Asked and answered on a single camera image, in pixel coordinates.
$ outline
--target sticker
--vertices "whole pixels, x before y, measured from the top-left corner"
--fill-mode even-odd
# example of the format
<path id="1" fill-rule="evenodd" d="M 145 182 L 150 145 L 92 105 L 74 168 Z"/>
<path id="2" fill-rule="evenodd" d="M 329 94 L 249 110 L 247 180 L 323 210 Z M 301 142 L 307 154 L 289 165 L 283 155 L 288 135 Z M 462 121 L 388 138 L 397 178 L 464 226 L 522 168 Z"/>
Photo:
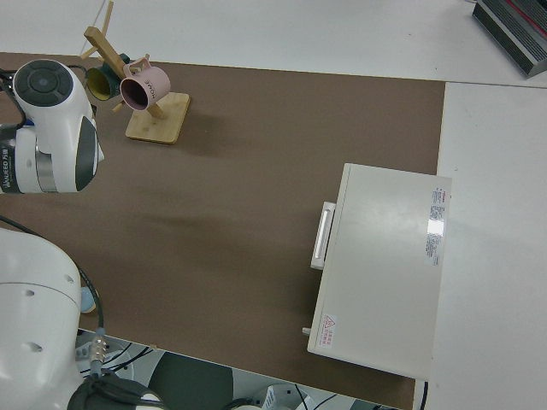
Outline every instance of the sticker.
<path id="1" fill-rule="evenodd" d="M 319 347 L 330 349 L 334 342 L 334 333 L 336 332 L 336 323 L 338 318 L 333 314 L 323 314 L 321 321 L 321 333 L 319 339 Z"/>
<path id="2" fill-rule="evenodd" d="M 277 400 L 275 399 L 274 388 L 272 386 L 268 387 L 268 392 L 266 393 L 266 398 L 264 399 L 264 405 L 262 410 L 273 410 L 277 407 Z"/>
<path id="3" fill-rule="evenodd" d="M 20 193 L 15 176 L 15 128 L 0 129 L 0 192 Z"/>
<path id="4" fill-rule="evenodd" d="M 443 188 L 437 188 L 431 195 L 431 207 L 427 221 L 426 258 L 425 263 L 437 266 L 443 253 L 444 215 L 446 213 L 446 200 L 448 192 Z"/>

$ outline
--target red warning triangle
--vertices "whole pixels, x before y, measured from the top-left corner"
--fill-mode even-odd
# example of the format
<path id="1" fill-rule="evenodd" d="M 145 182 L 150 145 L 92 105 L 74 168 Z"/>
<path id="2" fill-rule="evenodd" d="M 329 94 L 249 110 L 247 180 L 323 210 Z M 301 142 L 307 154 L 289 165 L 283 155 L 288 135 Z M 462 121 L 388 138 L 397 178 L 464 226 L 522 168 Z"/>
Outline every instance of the red warning triangle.
<path id="1" fill-rule="evenodd" d="M 327 327 L 336 325 L 336 323 L 334 322 L 334 320 L 331 319 L 331 317 L 328 314 L 326 314 L 323 325 L 325 326 L 325 328 L 327 328 Z"/>

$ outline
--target green cup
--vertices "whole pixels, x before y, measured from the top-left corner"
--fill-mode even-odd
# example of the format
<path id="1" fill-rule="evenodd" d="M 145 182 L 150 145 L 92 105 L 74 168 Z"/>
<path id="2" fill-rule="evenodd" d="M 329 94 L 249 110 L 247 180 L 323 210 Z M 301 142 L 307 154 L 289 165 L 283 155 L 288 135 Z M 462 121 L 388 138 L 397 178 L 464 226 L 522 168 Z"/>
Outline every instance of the green cup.
<path id="1" fill-rule="evenodd" d="M 130 61 L 125 54 L 120 54 L 120 58 L 126 64 Z M 107 101 L 119 96 L 120 82 L 121 79 L 106 62 L 101 67 L 87 70 L 87 88 L 97 100 Z"/>

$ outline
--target brown mat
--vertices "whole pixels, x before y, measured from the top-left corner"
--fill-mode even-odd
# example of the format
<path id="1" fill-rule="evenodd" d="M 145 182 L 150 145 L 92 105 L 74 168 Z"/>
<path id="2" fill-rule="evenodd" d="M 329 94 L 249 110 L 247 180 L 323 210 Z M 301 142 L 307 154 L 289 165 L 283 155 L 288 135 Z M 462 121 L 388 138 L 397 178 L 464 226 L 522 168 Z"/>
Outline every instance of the brown mat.
<path id="1" fill-rule="evenodd" d="M 35 58 L 0 53 L 0 67 Z M 414 380 L 308 353 L 301 329 L 321 278 L 309 268 L 321 205 L 344 163 L 435 173 L 444 83 L 160 67 L 192 98 L 174 146 L 126 138 L 131 111 L 91 100 L 106 155 L 95 180 L 2 196 L 2 214 L 86 269 L 112 336 L 410 409 Z"/>

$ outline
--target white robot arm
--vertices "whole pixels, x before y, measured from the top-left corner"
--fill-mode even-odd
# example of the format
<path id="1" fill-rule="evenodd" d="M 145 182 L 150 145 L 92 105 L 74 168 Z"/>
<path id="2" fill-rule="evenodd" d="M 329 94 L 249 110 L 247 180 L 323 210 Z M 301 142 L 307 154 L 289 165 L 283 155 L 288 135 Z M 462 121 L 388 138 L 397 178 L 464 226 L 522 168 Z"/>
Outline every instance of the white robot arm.
<path id="1" fill-rule="evenodd" d="M 0 128 L 0 191 L 83 190 L 103 159 L 83 85 L 52 60 L 31 61 L 9 80 L 4 89 L 13 92 L 32 124 Z"/>
<path id="2" fill-rule="evenodd" d="M 103 159 L 84 87 L 57 61 L 31 61 L 8 74 L 0 70 L 2 90 L 32 123 L 0 124 L 0 193 L 83 190 Z M 144 386 L 103 375 L 102 327 L 90 358 L 93 377 L 79 374 L 81 271 L 70 257 L 30 233 L 0 228 L 0 244 L 1 408 L 96 410 L 105 401 L 112 409 L 166 408 Z"/>

